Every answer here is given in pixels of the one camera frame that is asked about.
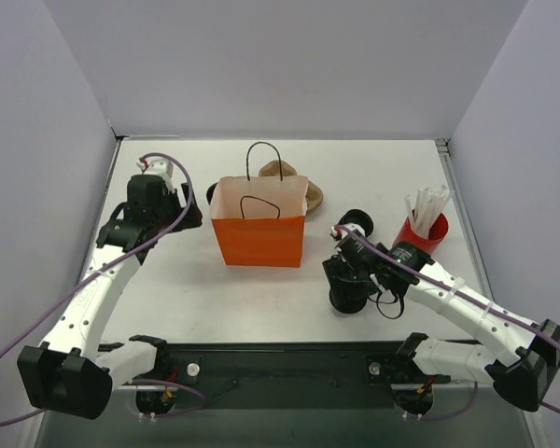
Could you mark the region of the orange paper bag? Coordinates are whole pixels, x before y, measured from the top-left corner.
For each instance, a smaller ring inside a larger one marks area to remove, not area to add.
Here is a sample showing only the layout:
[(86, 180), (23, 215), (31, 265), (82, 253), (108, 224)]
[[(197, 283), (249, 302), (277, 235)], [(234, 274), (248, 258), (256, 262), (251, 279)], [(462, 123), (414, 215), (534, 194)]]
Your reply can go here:
[(224, 176), (210, 207), (218, 246), (229, 266), (301, 266), (309, 179)]

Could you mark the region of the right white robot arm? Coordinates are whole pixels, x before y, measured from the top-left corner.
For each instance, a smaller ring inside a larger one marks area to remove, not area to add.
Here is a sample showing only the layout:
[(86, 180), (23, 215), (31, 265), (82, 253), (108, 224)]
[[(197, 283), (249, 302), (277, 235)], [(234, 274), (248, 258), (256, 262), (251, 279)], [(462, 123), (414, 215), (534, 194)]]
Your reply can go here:
[(495, 304), (410, 243), (386, 249), (344, 225), (330, 234), (336, 253), (323, 266), (332, 304), (340, 312), (357, 312), (371, 295), (390, 293), (398, 303), (425, 306), (475, 341), (454, 343), (413, 333), (395, 358), (401, 378), (449, 376), (491, 385), (527, 412), (543, 405), (560, 370), (560, 325), (551, 319), (538, 323)]

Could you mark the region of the black paper coffee cup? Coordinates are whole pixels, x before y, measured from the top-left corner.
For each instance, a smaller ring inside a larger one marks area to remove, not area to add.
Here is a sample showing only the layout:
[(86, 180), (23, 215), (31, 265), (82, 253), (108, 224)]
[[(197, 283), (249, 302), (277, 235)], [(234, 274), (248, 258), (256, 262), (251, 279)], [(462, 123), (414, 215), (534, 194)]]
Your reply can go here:
[(333, 308), (345, 315), (359, 313), (368, 301), (369, 294), (365, 288), (339, 288), (329, 290), (329, 302)]

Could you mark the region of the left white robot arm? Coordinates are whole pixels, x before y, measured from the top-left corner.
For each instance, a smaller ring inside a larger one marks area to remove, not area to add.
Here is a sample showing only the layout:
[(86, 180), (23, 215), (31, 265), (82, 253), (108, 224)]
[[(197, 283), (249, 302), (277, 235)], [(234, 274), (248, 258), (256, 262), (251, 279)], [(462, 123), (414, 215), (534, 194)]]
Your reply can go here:
[(40, 345), (26, 345), (18, 356), (32, 406), (95, 419), (120, 386), (143, 377), (152, 384), (172, 378), (164, 339), (132, 336), (105, 354), (99, 345), (124, 288), (158, 240), (201, 224), (190, 183), (175, 189), (167, 174), (131, 177), (126, 200), (98, 231), (79, 290)]

